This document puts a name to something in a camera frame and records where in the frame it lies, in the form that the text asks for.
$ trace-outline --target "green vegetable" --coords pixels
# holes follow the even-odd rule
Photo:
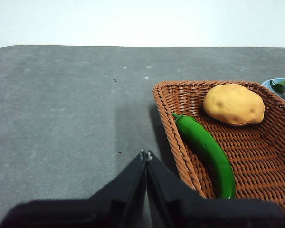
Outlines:
[[[191,116],[172,114],[183,139],[197,155],[210,167],[218,187],[220,198],[231,199],[235,196],[235,180],[227,156],[216,140]]]
[[[285,92],[285,80],[279,83],[275,83],[273,80],[270,80],[270,85],[276,92],[282,94]]]

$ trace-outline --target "brown wicker basket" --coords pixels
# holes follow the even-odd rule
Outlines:
[[[219,84],[240,84],[259,94],[264,120],[232,127],[202,109],[206,93]],[[181,179],[201,196],[213,198],[211,177],[203,163],[181,139],[172,112],[194,116],[225,151],[236,179],[237,198],[278,203],[285,211],[285,102],[256,82],[166,81],[153,89],[154,99]]]

